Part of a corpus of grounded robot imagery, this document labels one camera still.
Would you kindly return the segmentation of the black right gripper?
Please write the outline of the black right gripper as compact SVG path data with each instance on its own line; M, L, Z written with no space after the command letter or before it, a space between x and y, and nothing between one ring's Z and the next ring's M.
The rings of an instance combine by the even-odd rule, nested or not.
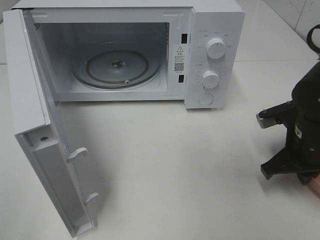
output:
M289 151L283 148L260 170L267 180L274 175L296 173L299 181L307 185L320 174L320 122L298 120L292 133Z

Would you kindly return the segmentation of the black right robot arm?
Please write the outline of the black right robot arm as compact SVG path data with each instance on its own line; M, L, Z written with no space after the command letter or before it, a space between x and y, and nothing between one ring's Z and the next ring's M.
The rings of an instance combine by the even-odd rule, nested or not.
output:
M260 166L268 180L274 175L296 174L303 185L320 174L320 64L316 63L295 85L292 100L256 115L262 129L284 125L285 146Z

